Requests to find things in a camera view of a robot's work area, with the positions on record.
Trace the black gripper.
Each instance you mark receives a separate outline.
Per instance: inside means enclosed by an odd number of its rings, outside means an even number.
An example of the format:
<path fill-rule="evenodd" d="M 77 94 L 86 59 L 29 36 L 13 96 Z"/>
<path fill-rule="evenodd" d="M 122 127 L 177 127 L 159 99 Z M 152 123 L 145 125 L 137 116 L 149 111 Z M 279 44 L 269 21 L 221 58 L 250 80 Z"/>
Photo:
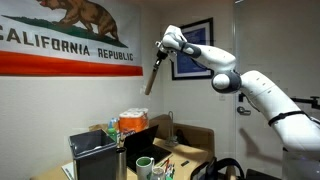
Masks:
<path fill-rule="evenodd" d="M 160 68 L 162 65 L 162 61 L 159 61 L 159 60 L 165 60 L 167 58 L 168 54 L 164 53 L 162 51 L 158 51 L 156 56 L 157 56 L 158 60 L 155 61 L 154 68 Z"/>

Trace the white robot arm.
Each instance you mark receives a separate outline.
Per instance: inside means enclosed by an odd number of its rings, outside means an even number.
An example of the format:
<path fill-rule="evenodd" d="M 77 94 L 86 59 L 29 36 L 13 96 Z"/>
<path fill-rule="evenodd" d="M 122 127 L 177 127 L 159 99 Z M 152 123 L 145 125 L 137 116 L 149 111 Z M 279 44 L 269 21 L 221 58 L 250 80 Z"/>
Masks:
<path fill-rule="evenodd" d="M 235 70 L 234 55 L 214 46 L 190 43 L 181 29 L 173 25 L 167 27 L 156 46 L 161 53 L 180 52 L 213 70 L 211 84 L 216 92 L 225 94 L 241 91 L 268 120 L 268 125 L 288 150 L 319 152 L 319 125 L 264 74 L 251 70 L 240 75 Z"/>

